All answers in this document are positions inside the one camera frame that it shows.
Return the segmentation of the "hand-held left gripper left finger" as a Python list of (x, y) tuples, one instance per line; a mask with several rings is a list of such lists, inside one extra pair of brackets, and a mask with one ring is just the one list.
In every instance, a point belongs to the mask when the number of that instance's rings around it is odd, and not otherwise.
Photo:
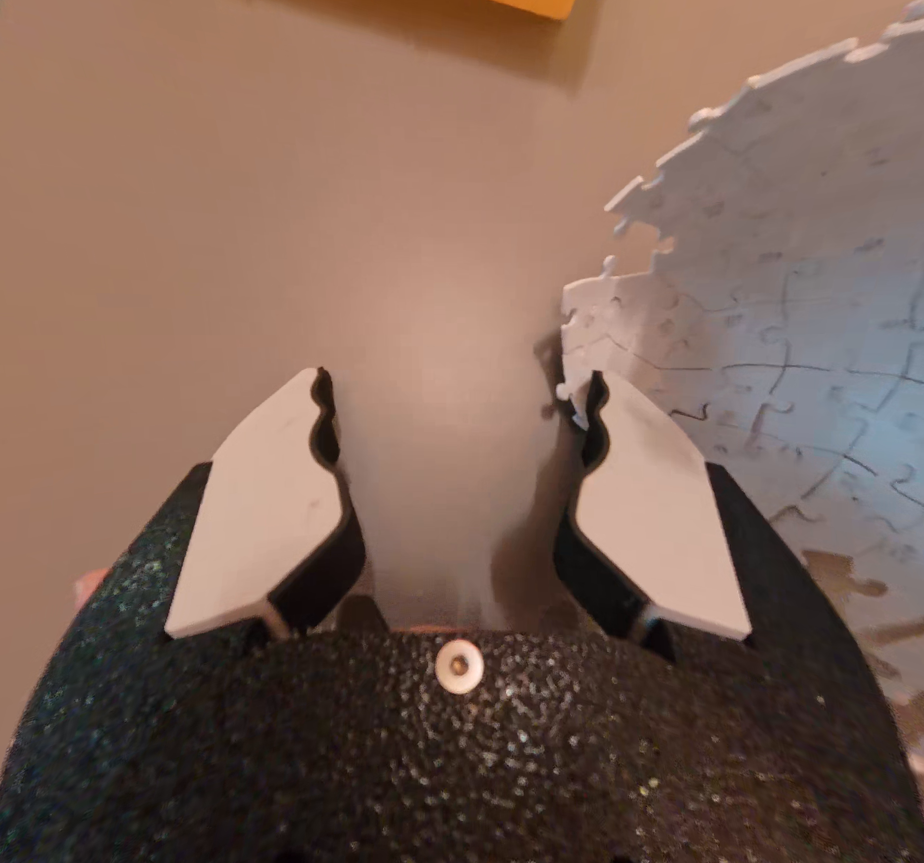
[(211, 459), (169, 638), (251, 620), (289, 638), (329, 619), (366, 563), (339, 456), (324, 368), (298, 372), (231, 431)]

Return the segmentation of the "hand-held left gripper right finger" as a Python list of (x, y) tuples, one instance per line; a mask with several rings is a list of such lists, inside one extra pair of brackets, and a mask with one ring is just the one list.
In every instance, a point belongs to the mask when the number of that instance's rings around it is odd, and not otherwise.
[(583, 472), (555, 571), (606, 635), (660, 623), (745, 641), (752, 624), (707, 463), (687, 433), (615, 372), (593, 372)]

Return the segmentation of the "colourful cartoon puzzle ball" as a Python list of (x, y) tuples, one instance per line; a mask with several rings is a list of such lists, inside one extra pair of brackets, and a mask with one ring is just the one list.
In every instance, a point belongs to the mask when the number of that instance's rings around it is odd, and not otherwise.
[(922, 0), (750, 77), (608, 203), (648, 270), (563, 290), (558, 398), (617, 372), (722, 464), (922, 721)]

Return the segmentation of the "person's left hand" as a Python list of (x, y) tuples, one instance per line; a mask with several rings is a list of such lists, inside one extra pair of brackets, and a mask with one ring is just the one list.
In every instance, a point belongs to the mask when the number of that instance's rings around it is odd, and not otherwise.
[(110, 570), (107, 568), (98, 568), (86, 572), (79, 577), (74, 583), (74, 606), (75, 613), (79, 613), (99, 585), (106, 579)]

